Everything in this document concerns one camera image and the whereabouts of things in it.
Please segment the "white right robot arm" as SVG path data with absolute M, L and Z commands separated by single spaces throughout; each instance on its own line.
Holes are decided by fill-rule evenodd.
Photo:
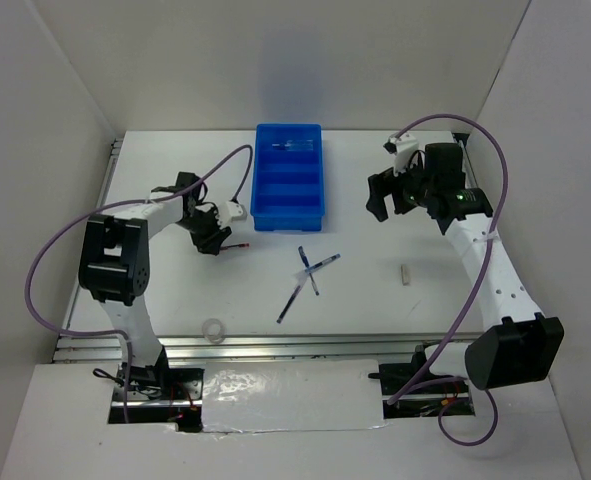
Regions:
M 546 316 L 527 293 L 493 227 L 496 211 L 485 193 L 466 185 L 463 150 L 455 143 L 420 146 L 411 135 L 384 145 L 392 167 L 368 179 L 366 208 L 383 222 L 385 199 L 394 211 L 424 209 L 459 256 L 472 283 L 482 334 L 472 342 L 445 339 L 424 350 L 411 379 L 423 392 L 435 391 L 446 376 L 461 377 L 479 390 L 545 379 L 564 337 L 556 317 Z

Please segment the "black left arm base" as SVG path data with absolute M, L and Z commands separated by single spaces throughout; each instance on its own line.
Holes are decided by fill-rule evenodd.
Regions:
M 123 372 L 112 374 L 94 368 L 92 374 L 114 389 L 108 414 L 109 424 L 173 424 L 180 432 L 198 433 L 202 426 L 203 380 L 201 368 L 171 371 L 164 386 L 131 380 L 124 390 Z

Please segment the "red gel pen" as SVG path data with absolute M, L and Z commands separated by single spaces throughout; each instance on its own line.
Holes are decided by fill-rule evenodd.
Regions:
M 246 249 L 250 247 L 250 243 L 238 243 L 232 245 L 225 245 L 220 248 L 221 251 L 235 250 L 235 249 Z

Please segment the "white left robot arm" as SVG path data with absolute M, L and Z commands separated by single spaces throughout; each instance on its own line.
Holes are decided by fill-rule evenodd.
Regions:
M 173 376 L 145 303 L 151 280 L 149 241 L 177 225 L 189 232 L 199 253 L 216 256 L 232 234 L 231 223 L 246 216 L 235 198 L 216 205 L 207 193 L 199 176 L 181 172 L 173 185 L 153 189 L 145 203 L 93 214 L 86 222 L 79 283 L 99 302 L 112 328 L 122 332 L 122 367 L 151 399 L 168 394 Z

